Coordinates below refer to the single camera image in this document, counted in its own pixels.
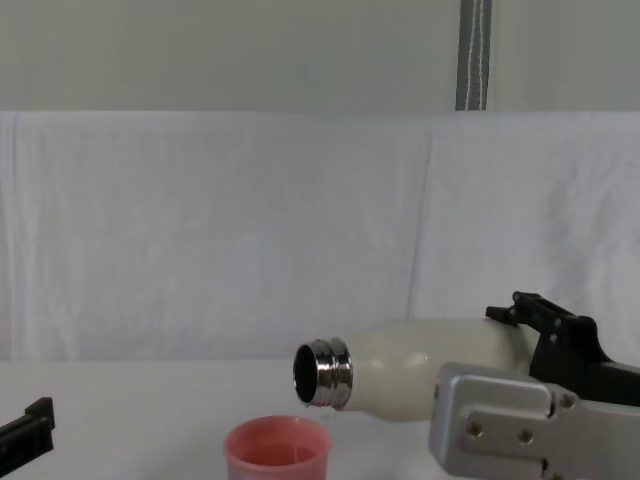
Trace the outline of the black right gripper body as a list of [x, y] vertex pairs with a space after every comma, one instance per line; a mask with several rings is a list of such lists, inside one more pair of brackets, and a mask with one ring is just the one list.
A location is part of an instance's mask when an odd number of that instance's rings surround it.
[[603, 350], [595, 321], [586, 316], [542, 316], [529, 375], [583, 400], [637, 407], [639, 369]]

